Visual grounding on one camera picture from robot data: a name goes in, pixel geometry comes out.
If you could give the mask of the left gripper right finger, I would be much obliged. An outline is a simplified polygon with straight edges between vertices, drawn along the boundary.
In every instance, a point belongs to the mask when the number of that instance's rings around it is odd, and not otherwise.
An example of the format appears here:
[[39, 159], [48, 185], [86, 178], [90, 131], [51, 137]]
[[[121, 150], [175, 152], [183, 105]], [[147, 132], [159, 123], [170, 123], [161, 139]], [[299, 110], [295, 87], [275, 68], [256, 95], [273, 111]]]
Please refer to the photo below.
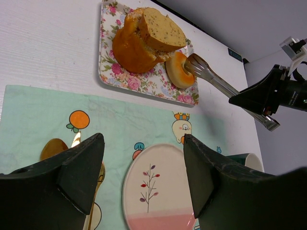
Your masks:
[[194, 217], [202, 230], [304, 230], [307, 169], [271, 175], [184, 137]]

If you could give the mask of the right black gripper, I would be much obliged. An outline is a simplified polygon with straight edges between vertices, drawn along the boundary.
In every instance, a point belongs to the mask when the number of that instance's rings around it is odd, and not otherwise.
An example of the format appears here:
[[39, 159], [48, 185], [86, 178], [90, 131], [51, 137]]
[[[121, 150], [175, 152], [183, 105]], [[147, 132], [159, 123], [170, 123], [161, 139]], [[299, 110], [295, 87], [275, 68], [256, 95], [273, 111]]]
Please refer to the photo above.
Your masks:
[[258, 83], [232, 96], [229, 103], [258, 115], [272, 115], [278, 107], [307, 110], [307, 80], [295, 69], [291, 80], [289, 68], [274, 65]]

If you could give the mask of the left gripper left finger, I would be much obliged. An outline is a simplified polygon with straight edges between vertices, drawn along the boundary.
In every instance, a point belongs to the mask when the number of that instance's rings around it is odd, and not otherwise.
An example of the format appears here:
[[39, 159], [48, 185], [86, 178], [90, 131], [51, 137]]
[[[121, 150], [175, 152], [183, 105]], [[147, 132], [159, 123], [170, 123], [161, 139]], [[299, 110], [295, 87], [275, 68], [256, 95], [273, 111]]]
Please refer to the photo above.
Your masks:
[[2, 230], [81, 230], [90, 214], [105, 149], [96, 133], [77, 146], [0, 175]]

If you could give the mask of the metal food tongs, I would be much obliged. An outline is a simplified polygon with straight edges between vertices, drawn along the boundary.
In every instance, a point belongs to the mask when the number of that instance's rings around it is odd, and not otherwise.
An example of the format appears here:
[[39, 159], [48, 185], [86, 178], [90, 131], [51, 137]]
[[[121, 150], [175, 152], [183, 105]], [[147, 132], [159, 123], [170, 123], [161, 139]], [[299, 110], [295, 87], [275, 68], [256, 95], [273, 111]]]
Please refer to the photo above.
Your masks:
[[[187, 57], [184, 68], [188, 72], [192, 73], [195, 77], [204, 79], [209, 82], [228, 98], [239, 94], [238, 90], [236, 90], [233, 86], [231, 86], [219, 75], [217, 75], [209, 66], [209, 64], [195, 53], [192, 53]], [[280, 126], [280, 124], [269, 115], [258, 115], [254, 112], [244, 109], [243, 107], [242, 109], [250, 114], [254, 119], [259, 121], [262, 125], [264, 125], [269, 131], [274, 131]]]

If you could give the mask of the orange glazed donut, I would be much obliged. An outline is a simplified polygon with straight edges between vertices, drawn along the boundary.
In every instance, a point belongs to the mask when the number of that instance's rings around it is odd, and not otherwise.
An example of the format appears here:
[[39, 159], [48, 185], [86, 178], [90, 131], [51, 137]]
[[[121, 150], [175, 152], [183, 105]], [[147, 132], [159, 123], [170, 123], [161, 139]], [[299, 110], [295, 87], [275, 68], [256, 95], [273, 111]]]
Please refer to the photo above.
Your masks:
[[187, 57], [175, 52], [173, 57], [165, 62], [165, 68], [171, 82], [180, 89], [187, 89], [195, 83], [195, 77], [184, 68]]

